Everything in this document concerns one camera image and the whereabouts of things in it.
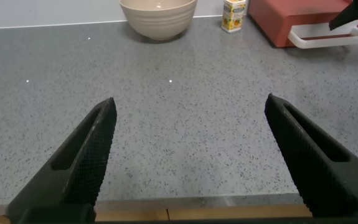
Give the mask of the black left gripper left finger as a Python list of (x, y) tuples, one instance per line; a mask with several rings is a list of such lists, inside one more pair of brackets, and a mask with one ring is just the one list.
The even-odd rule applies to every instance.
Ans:
[(116, 126), (113, 98), (94, 106), (9, 203), (11, 223), (93, 223)]

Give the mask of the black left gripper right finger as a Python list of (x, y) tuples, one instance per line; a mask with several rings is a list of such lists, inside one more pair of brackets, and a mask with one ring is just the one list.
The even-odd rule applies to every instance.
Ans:
[(265, 116), (315, 217), (358, 217), (358, 157), (290, 102), (269, 94)]

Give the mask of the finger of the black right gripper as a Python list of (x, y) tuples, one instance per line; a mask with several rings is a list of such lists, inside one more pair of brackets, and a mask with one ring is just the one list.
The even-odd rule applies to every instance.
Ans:
[(352, 21), (358, 20), (358, 0), (353, 0), (333, 20), (329, 22), (330, 30), (337, 29)]

